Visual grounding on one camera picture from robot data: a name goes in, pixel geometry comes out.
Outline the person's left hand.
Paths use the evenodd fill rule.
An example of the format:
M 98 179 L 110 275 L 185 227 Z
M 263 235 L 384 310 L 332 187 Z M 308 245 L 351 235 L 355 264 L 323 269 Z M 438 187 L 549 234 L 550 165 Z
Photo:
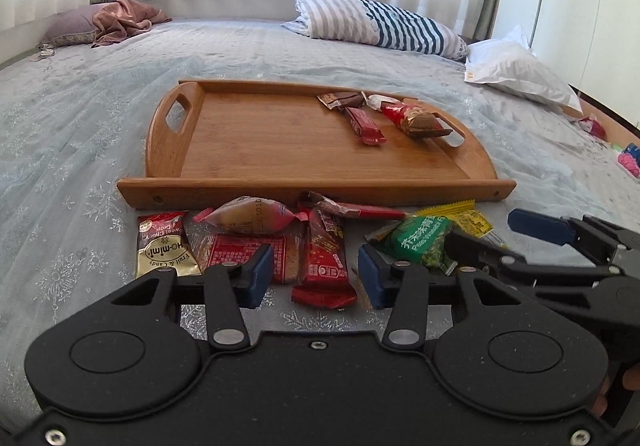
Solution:
M 622 371 L 622 367 L 618 367 L 612 378 L 605 379 L 590 411 L 611 426 L 619 424 L 632 399 L 631 394 L 638 392 L 639 388 L 639 365 L 625 372 Z

